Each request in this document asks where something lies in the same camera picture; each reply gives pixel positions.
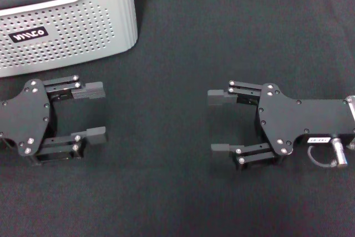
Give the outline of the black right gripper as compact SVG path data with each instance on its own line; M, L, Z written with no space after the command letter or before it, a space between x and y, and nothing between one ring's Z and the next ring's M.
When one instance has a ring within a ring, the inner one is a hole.
M283 149L290 153L297 147L331 147L334 138L346 146L354 139L354 117L343 99L292 99L276 84L230 80L227 90L208 90L207 102L208 105L239 103L263 109L258 117L264 122L261 127L272 146L211 144L210 173L238 173L275 164Z

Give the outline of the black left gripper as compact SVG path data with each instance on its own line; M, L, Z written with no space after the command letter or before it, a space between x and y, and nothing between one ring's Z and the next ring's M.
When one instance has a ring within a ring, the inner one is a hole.
M20 156L34 156L36 163L80 159L87 145L106 143L106 127L90 128L41 144L50 119L49 100L104 98L102 82L86 83L78 75L45 80L32 79L14 98L1 100L1 144Z

